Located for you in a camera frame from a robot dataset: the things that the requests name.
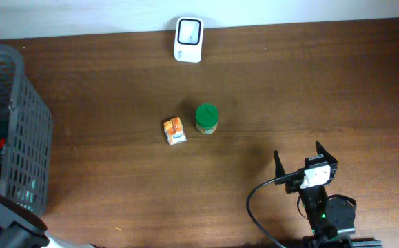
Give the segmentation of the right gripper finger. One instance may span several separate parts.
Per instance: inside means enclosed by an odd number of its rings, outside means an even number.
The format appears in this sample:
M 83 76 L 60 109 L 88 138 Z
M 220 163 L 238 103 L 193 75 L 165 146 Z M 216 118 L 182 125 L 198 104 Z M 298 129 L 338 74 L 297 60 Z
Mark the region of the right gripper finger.
M 325 158 L 329 164 L 337 163 L 337 160 L 322 146 L 320 141 L 316 141 L 316 151 L 318 155 L 323 155 L 323 158 Z
M 279 153 L 277 150 L 274 151 L 274 163 L 275 163 L 275 184 L 282 184 L 282 178 L 286 175 L 283 165 L 281 163 Z

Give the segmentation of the green lid seasoning jar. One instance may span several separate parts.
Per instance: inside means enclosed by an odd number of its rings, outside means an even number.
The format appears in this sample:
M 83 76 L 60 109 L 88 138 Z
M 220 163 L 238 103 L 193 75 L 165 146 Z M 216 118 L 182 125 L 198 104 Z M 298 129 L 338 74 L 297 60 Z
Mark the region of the green lid seasoning jar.
M 219 114 L 217 108 L 209 103 L 196 109 L 196 128 L 202 134 L 212 134 L 218 127 Z

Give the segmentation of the orange white small packet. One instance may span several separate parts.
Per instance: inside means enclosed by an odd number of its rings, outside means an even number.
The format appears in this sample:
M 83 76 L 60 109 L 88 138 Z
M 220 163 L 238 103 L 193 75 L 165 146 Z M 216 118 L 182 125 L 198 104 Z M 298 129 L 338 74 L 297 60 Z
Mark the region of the orange white small packet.
M 179 117 L 164 122 L 163 129 L 170 145 L 182 143 L 187 140 L 183 124 Z

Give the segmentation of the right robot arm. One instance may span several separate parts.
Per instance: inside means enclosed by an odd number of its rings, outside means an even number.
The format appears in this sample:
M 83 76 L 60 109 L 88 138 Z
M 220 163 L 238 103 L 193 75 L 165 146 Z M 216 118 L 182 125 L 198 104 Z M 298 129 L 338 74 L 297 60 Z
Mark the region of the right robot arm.
M 303 247 L 382 247 L 375 239 L 353 240 L 357 202 L 344 195 L 328 195 L 325 187 L 335 178 L 338 161 L 316 141 L 317 155 L 304 160 L 304 167 L 287 174 L 278 151 L 274 152 L 275 179 L 287 194 L 298 194 L 313 234 L 303 238 Z

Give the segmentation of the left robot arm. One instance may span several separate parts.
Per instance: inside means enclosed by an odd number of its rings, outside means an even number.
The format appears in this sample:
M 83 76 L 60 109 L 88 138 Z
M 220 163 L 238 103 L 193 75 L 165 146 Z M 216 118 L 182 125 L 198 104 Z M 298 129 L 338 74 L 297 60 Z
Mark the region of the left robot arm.
M 76 247 L 47 234 L 46 224 L 31 211 L 0 195 L 0 247 Z

